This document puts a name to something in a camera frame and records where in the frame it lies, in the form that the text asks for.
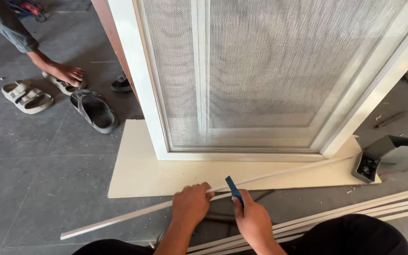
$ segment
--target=beige sandal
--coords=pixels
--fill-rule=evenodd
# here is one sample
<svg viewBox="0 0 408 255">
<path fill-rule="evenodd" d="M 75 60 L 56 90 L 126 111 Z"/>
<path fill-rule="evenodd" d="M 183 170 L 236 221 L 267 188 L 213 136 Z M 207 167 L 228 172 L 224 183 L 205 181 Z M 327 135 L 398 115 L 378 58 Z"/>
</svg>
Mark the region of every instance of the beige sandal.
<svg viewBox="0 0 408 255">
<path fill-rule="evenodd" d="M 86 83 L 86 81 L 83 79 L 81 84 L 78 87 L 74 87 L 72 85 L 70 85 L 69 83 L 60 80 L 58 78 L 56 78 L 55 76 L 48 74 L 46 72 L 42 72 L 42 75 L 51 83 L 53 83 L 54 85 L 56 85 L 56 87 L 58 87 L 58 89 L 61 90 L 62 93 L 64 93 L 65 95 L 70 96 L 73 92 L 79 90 L 79 89 L 84 89 L 88 84 Z"/>
<path fill-rule="evenodd" d="M 43 93 L 39 89 L 31 89 L 31 82 L 27 80 L 18 80 L 14 84 L 6 84 L 1 91 L 9 101 L 27 114 L 41 112 L 53 104 L 50 95 Z"/>
</svg>

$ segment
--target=gray tile floor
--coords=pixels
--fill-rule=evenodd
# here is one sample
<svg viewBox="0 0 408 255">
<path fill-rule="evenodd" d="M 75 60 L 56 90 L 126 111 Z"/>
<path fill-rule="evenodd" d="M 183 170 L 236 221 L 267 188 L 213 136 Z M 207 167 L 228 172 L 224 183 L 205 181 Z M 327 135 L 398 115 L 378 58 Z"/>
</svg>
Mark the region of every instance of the gray tile floor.
<svg viewBox="0 0 408 255">
<path fill-rule="evenodd" d="M 51 14 L 45 23 L 23 20 L 54 60 L 85 69 L 90 89 L 105 96 L 120 119 L 141 119 L 133 94 L 116 94 L 111 82 L 121 72 L 93 8 L 87 13 Z M 21 113 L 0 91 L 0 255 L 71 254 L 91 241 L 116 238 L 135 244 L 155 242 L 167 227 L 170 210 L 119 223 L 60 241 L 71 230 L 119 214 L 155 205 L 170 197 L 108 199 L 106 197 L 123 126 L 111 134 L 93 130 L 68 98 L 42 79 L 26 55 L 0 35 L 0 88 L 16 79 L 30 79 L 54 96 L 55 105 L 36 115 Z M 399 83 L 360 126 L 356 134 L 366 146 L 385 134 L 408 136 L 408 119 L 373 130 L 374 118 L 408 110 L 408 85 Z M 407 166 L 383 166 L 381 172 Z M 275 222 L 288 221 L 408 189 L 408 169 L 382 177 L 376 186 L 329 187 L 275 191 L 259 200 Z M 253 192 L 255 197 L 264 191 Z M 211 204 L 212 212 L 232 214 L 229 200 Z M 391 222 L 408 239 L 408 218 Z M 234 225 L 203 221 L 192 244 L 237 233 Z"/>
</svg>

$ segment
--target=black pants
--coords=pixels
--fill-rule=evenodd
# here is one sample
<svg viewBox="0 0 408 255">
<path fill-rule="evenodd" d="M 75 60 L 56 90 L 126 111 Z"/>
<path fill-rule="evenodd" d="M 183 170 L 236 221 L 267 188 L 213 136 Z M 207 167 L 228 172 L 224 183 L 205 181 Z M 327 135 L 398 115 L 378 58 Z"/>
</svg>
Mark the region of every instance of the black pants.
<svg viewBox="0 0 408 255">
<path fill-rule="evenodd" d="M 408 255 L 408 242 L 393 226 L 351 214 L 318 224 L 302 237 L 283 243 L 288 255 Z M 83 246 L 73 255 L 152 255 L 154 249 L 115 239 Z"/>
</svg>

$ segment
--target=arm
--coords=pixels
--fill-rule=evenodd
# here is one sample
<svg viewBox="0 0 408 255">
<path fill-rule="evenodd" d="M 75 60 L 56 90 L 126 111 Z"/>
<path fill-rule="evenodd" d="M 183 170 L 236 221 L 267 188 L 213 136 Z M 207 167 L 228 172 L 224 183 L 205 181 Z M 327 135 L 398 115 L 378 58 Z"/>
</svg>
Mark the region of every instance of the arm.
<svg viewBox="0 0 408 255">
<path fill-rule="evenodd" d="M 185 255 L 193 230 L 205 217 L 212 193 L 208 183 L 185 187 L 173 198 L 173 218 L 154 255 Z"/>
<path fill-rule="evenodd" d="M 243 238 L 258 255 L 287 255 L 273 238 L 272 222 L 267 210 L 254 202 L 247 190 L 238 190 L 245 208 L 233 197 L 235 220 Z"/>
</svg>

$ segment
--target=person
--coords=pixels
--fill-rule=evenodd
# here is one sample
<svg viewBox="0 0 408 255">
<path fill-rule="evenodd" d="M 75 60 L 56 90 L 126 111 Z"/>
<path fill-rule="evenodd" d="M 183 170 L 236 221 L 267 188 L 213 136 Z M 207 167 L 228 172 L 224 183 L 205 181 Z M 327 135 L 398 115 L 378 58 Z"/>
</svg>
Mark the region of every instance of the person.
<svg viewBox="0 0 408 255">
<path fill-rule="evenodd" d="M 191 235 L 205 217 L 213 193 L 208 183 L 187 186 L 173 197 L 170 226 L 154 250 L 115 239 L 89 243 L 73 255 L 185 255 Z M 267 210 L 239 189 L 245 207 L 233 197 L 237 227 L 258 255 L 408 255 L 408 242 L 390 224 L 350 214 L 316 225 L 295 240 L 278 244 Z"/>
<path fill-rule="evenodd" d="M 83 80 L 83 69 L 52 61 L 39 49 L 39 43 L 21 24 L 5 0 L 0 0 L 0 33 L 17 49 L 26 53 L 33 63 L 54 77 L 78 87 Z"/>
</svg>

